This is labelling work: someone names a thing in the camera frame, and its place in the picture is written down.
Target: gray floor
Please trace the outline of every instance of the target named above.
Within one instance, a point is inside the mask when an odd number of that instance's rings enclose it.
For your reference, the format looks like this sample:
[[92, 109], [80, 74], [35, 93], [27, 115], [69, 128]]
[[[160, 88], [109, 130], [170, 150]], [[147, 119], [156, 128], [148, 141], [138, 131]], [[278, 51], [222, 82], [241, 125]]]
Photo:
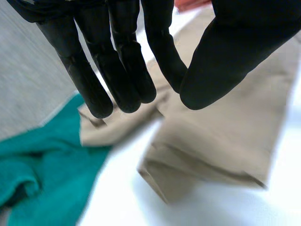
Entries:
[[[143, 15], [138, 31], [143, 29]], [[83, 37], [80, 41], [96, 69]], [[35, 24], [0, 0], [0, 139], [36, 126], [75, 90], [54, 49]]]

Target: fabric fold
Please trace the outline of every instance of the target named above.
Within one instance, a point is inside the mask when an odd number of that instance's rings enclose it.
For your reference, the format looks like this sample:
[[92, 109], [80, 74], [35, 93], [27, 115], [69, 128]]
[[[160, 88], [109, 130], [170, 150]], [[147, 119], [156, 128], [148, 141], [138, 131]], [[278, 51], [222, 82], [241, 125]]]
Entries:
[[[186, 65], [213, 18], [213, 9], [204, 8], [175, 37]], [[292, 38], [228, 95], [199, 111], [181, 103], [152, 61], [148, 70], [158, 89], [157, 99], [130, 115], [116, 108], [111, 117], [98, 121], [99, 126], [81, 107], [81, 142], [92, 146], [116, 143], [160, 113], [165, 119], [138, 172], [165, 202], [175, 202], [202, 181], [266, 188], [299, 52], [300, 44]]]

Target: teal cloth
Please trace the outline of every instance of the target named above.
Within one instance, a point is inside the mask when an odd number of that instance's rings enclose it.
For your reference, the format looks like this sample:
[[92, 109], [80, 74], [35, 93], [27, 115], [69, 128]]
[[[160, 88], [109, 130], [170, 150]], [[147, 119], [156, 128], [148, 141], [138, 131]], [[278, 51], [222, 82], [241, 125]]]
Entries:
[[82, 147], [75, 95], [45, 126], [0, 143], [0, 206], [9, 226], [73, 226], [111, 147]]

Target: black glove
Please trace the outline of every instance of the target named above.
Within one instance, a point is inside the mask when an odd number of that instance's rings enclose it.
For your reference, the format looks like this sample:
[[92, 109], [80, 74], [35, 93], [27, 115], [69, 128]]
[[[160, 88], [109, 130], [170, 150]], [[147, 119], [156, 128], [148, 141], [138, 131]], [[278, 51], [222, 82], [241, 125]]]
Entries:
[[[140, 103], [155, 98], [135, 39], [139, 0], [25, 1], [32, 0], [8, 0], [24, 19], [38, 22], [94, 116], [108, 116], [112, 103], [87, 62], [73, 18], [121, 110], [134, 112]], [[213, 0], [216, 18], [187, 70], [168, 30], [174, 0], [141, 2], [148, 42], [160, 69], [183, 103], [194, 110], [226, 95], [301, 29], [299, 0]], [[110, 40], [109, 14], [118, 54]]]

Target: beige cloth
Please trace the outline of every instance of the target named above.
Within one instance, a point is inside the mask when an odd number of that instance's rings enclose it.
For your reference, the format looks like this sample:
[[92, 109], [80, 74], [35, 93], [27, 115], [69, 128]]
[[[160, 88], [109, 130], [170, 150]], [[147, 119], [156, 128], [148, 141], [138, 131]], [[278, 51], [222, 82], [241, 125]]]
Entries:
[[[186, 65], [213, 18], [212, 8], [204, 9], [175, 38]], [[104, 120], [94, 118], [82, 106], [81, 142], [91, 146], [114, 144], [161, 113], [165, 120], [138, 171], [165, 202], [176, 201], [193, 184], [204, 180], [265, 187], [298, 62], [299, 44], [293, 38], [228, 95], [199, 111], [187, 109], [168, 86], [158, 64], [150, 62], [157, 99], [133, 114], [115, 107]]]

